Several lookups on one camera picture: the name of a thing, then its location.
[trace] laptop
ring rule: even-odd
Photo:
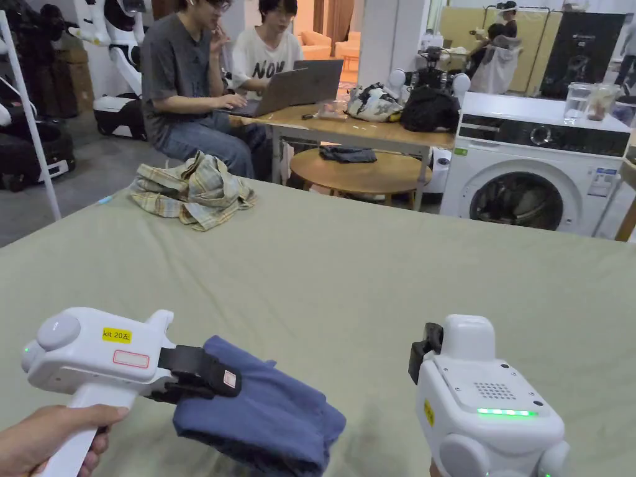
[[[272,76],[260,100],[249,100],[244,107],[217,109],[216,111],[232,114],[233,116],[257,118],[274,111],[280,111],[288,106],[302,104],[298,101],[302,100],[303,90],[306,89],[308,81],[309,70],[307,68],[276,73]]]
[[[294,69],[309,70],[309,81],[297,98],[300,104],[332,101],[338,96],[344,60],[306,60],[294,63]]]

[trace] concrete floor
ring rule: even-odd
[[[147,143],[104,137],[97,132],[92,114],[67,122],[73,136],[77,168],[53,180],[62,216],[68,216],[126,188],[140,164],[165,167],[166,157]],[[425,212],[438,213],[439,203],[424,204]],[[53,222],[43,185],[19,193],[0,190],[0,247],[4,247]]]

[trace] hand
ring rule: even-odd
[[[73,435],[86,429],[109,427],[128,414],[126,408],[51,406],[36,411],[21,423],[0,432],[0,476],[40,473],[48,459]],[[99,456],[108,449],[108,431],[96,435],[79,477],[90,477]]]
[[[213,109],[234,109],[235,107],[243,107],[247,105],[247,100],[239,94],[227,94],[212,99]]]
[[[435,465],[435,462],[431,461],[431,468],[429,469],[429,472],[431,473],[431,477],[441,477],[441,474],[439,473],[439,469],[437,468],[437,466]]]
[[[216,30],[212,32],[212,39],[210,40],[210,58],[218,59],[221,51],[223,51],[223,45],[229,41],[230,38],[225,34],[221,24],[217,25]]]

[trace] white pole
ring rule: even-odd
[[[55,220],[59,220],[62,218],[62,215],[60,214],[60,207],[57,204],[57,199],[55,198],[55,189],[53,189],[51,175],[48,173],[48,164],[46,163],[46,157],[44,156],[44,149],[42,148],[42,141],[40,140],[38,126],[36,125],[36,118],[33,115],[33,110],[31,109],[31,101],[29,100],[27,87],[24,84],[24,77],[22,76],[20,62],[18,61],[18,53],[15,51],[13,37],[11,36],[11,30],[9,30],[9,22],[6,19],[4,10],[0,10],[0,31],[2,32],[2,37],[4,38],[4,42],[8,48],[9,61],[11,62],[11,68],[13,69],[13,75],[15,76],[20,97],[22,98],[22,107],[24,108],[24,114],[27,117],[27,123],[29,124],[29,131],[31,131],[33,145],[36,148],[40,169],[42,169],[42,173],[44,175],[46,195],[48,195],[48,201],[51,204],[53,217]]]

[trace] white bag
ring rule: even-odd
[[[367,88],[358,86],[351,90],[347,114],[357,119],[374,123],[397,121],[394,114],[402,112],[395,95],[383,84],[375,83]]]

